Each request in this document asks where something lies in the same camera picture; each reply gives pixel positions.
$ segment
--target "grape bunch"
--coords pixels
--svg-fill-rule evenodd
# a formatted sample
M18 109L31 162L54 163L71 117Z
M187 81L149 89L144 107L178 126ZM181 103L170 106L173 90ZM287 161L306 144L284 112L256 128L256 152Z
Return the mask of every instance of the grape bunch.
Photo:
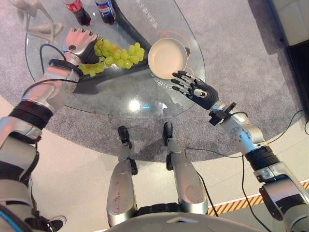
M100 62L96 64L81 64L80 69L84 75L89 74L91 77L96 73L104 71L104 64L110 67L116 64L119 68L130 69L133 64L143 61L145 50L140 47L139 43L135 43L129 47L129 51L125 49L118 50L118 45L111 44L109 40L98 38L94 51L96 56L100 57Z
M145 50L140 47L139 43L135 43L129 47L127 52L125 49L118 50L118 45L111 44L109 40L97 40L94 46L95 54L99 57L105 57L106 66L110 67L116 64L117 67L125 67L130 69L133 64L137 64L144 58Z
M104 71L104 62L99 62L96 64L81 64L80 70L82 70L84 75L89 74L91 77L94 77L96 73L101 73Z

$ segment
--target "bottle label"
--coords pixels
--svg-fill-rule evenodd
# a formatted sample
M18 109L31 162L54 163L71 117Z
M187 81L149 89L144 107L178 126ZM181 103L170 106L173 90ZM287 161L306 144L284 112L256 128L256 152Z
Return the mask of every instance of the bottle label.
M75 0L71 4L66 4L69 11L76 13L79 12L83 8L83 4L81 0Z
M112 16L112 11L110 9L108 1L106 1L106 3L102 3L102 4L96 3L96 4L97 4L98 10L99 10L99 12L102 16L104 16L104 17Z

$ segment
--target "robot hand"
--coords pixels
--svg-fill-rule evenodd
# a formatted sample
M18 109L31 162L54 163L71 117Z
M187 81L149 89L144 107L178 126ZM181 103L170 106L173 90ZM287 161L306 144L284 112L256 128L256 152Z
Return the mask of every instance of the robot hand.
M174 72L173 76L177 79L173 78L171 82L178 85L173 86L173 90L181 92L204 109L209 110L218 102L217 91L199 78L185 71Z
M62 48L67 61L74 65L98 63L93 49L97 38L90 30L71 28Z

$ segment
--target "floor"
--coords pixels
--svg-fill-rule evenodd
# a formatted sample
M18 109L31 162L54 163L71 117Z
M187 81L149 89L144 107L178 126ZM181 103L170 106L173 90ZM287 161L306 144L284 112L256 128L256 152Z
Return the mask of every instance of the floor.
M281 45L274 40L278 32L267 23L269 18L266 12L269 9L265 2L207 0L203 2L203 7L193 2L188 5L185 0L178 0L177 3L202 49L206 75L211 84L216 84L222 99L233 99L246 109L266 139L277 136L301 105L285 54ZM32 80L24 59L25 35L7 3L0 9L0 17L2 21L4 17L8 18L0 37L6 45L2 46L3 55L0 57L0 116L6 116ZM15 37L9 40L12 28ZM227 82L231 76L239 79L242 85L239 87ZM21 77L24 80L16 85L15 80ZM252 84L255 90L252 89L248 97ZM267 86L271 86L272 91L268 89L267 92ZM188 123L192 122L192 115L203 125L199 130ZM229 148L223 130L206 124L208 119L205 115L205 111L194 106L171 119L179 143L236 156L234 150ZM173 173L168 172L165 164L160 162L166 155L160 140L163 120L123 121L64 108L43 132L43 140L39 144L41 158L32 176L34 197L42 215L49 218L56 215L67 217L68 223L61 231L91 232L108 228L106 196L120 150L115 129L122 123L132 127L129 132L139 167L139 174L134 176L138 206L177 200ZM287 163L300 181L309 178L309 136L304 132L304 125L305 119L300 115L285 135L271 144L275 154ZM204 152L188 154L204 177L214 203L243 197L240 159L221 158ZM245 175L247 194L258 193L261 184L254 178L247 162ZM258 205L253 208L257 210L258 217L265 215L263 207ZM246 210L239 211L239 214L227 213L223 217L262 229ZM267 225L273 231L282 231L277 222L270 218L265 218Z

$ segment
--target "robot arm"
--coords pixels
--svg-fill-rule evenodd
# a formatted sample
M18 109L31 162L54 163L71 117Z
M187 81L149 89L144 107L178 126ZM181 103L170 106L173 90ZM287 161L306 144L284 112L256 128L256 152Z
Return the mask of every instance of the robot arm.
M288 169L280 162L263 138L262 132L252 125L245 112L219 101L216 90L200 79L178 71L173 73L178 84L173 89L181 92L204 109L210 110L212 125L219 124L230 136L254 170L259 189L268 211L277 220L283 220L288 232L308 231L309 194Z
M9 116L0 120L0 204L1 208L24 222L35 231L46 231L33 211L28 180L35 168L39 152L31 144L41 139L42 129L54 113L65 104L66 94L72 93L78 82L81 62L96 63L93 46L97 34L89 30L71 29L64 45L66 60L51 60L42 79L48 81L26 90L22 101ZM8 216L1 209L0 231L15 231L3 220ZM14 218L9 218L18 226Z

